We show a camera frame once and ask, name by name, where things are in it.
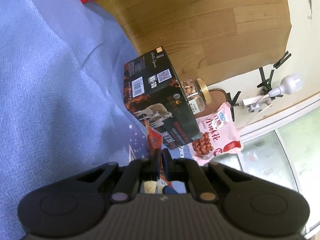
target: gold jar lid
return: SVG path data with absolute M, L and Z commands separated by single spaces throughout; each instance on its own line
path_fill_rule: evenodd
M 197 78 L 196 81 L 197 81 L 197 83 L 199 84 L 199 87 L 202 90 L 202 93 L 203 93 L 203 96 L 204 96 L 206 104 L 210 104 L 212 100 L 211 100 L 211 95 L 209 93 L 207 85 L 203 82 L 203 80 L 201 78 Z

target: ribbed gray panel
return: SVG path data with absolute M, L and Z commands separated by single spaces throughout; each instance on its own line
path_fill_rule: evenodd
M 28 236 L 26 240 L 43 240 Z M 139 194 L 127 204 L 114 205 L 100 224 L 65 240 L 267 240 L 231 226 L 213 204 L 186 195 Z M 301 236 L 272 240 L 303 240 Z

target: blue tablecloth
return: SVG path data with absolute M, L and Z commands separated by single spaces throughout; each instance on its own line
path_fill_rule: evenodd
M 16 209 L 28 192 L 146 155 L 145 129 L 123 104 L 136 56 L 95 3 L 0 0 L 1 240 L 24 235 Z

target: black box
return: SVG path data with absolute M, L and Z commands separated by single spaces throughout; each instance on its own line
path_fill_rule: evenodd
M 201 138 L 199 127 L 168 55 L 162 47 L 124 65 L 124 104 L 175 149 Z

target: wooden board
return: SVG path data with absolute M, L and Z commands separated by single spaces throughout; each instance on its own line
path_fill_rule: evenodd
M 291 23 L 287 0 L 97 0 L 139 54 L 164 46 L 180 79 L 207 85 L 277 62 Z

